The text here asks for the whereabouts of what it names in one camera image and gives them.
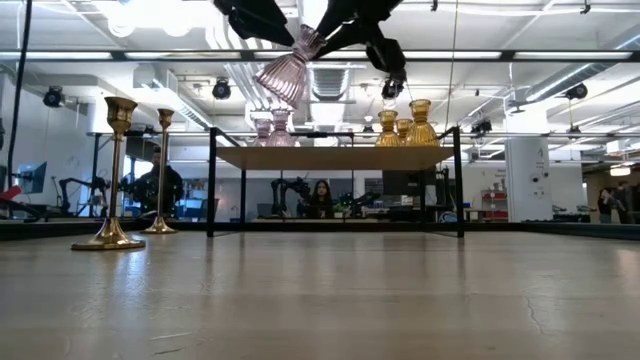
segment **white column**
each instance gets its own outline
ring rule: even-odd
[[[546,110],[537,104],[507,112],[507,132],[547,133]],[[509,221],[553,219],[546,138],[510,138],[505,146]]]

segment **person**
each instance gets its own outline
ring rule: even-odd
[[[620,224],[629,224],[629,205],[627,202],[627,182],[620,181],[618,187],[613,192],[613,198],[616,200],[616,210],[620,218]]]
[[[600,190],[598,198],[598,211],[600,212],[600,223],[611,224],[611,209],[613,208],[615,199],[611,196],[607,189]]]
[[[162,160],[161,153],[162,151],[159,147],[156,147],[155,149],[153,149],[153,156],[151,157],[151,163],[153,164],[153,168],[151,168],[151,171],[149,171],[148,173],[142,175],[140,179],[136,180],[136,182],[154,183],[154,185],[159,184],[160,162]],[[171,166],[166,165],[163,212],[168,215],[171,214],[171,216],[175,216],[175,214],[173,214],[174,205],[176,201],[182,198],[183,193],[184,193],[184,189],[182,188],[182,177],[180,176],[180,174],[178,174],[177,171],[173,170]],[[155,209],[156,199],[151,199],[151,200],[152,201],[150,204],[144,204],[144,201],[142,201],[143,212],[156,210]]]
[[[333,199],[329,183],[319,180],[309,201],[307,216],[311,219],[333,219]]]

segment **scratch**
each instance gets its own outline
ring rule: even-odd
[[[178,351],[182,351],[182,350],[184,350],[184,348],[177,348],[177,349],[171,349],[171,350],[165,350],[165,351],[158,351],[157,353],[153,353],[153,356],[169,354],[169,353],[172,353],[172,352],[178,352]]]
[[[186,336],[186,335],[189,335],[189,334],[191,334],[191,333],[190,333],[190,332],[188,332],[188,333],[180,333],[180,334],[171,334],[171,335],[157,336],[157,337],[151,338],[151,339],[149,339],[149,340],[150,340],[150,341],[154,341],[154,340],[171,339],[171,338],[174,338],[174,337]]]
[[[531,299],[529,299],[528,296],[526,295],[522,295],[525,300],[527,300],[527,307],[529,308],[529,318],[531,319],[531,321],[533,321],[536,324],[536,327],[538,328],[538,333],[540,335],[545,335],[544,331],[542,330],[542,325],[540,325],[540,322],[536,319],[536,312],[533,309],[533,306],[531,306]]]

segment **pink glass vase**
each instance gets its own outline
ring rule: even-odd
[[[289,111],[287,110],[273,110],[273,125],[274,130],[269,135],[266,146],[293,146],[295,141],[287,132],[287,123],[289,122]]]
[[[307,25],[300,34],[291,54],[270,62],[255,76],[255,80],[280,100],[296,109],[307,87],[306,64],[326,44],[325,38]]]
[[[258,131],[258,137],[253,142],[253,147],[267,146],[269,141],[269,133],[271,132],[271,120],[269,119],[256,119],[256,130]]]

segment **ceiling pipe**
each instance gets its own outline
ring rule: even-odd
[[[640,25],[636,25],[607,42],[602,49],[640,50]],[[540,102],[562,93],[585,80],[588,80],[614,66],[617,63],[592,63],[570,65],[551,75],[525,92],[526,103]]]

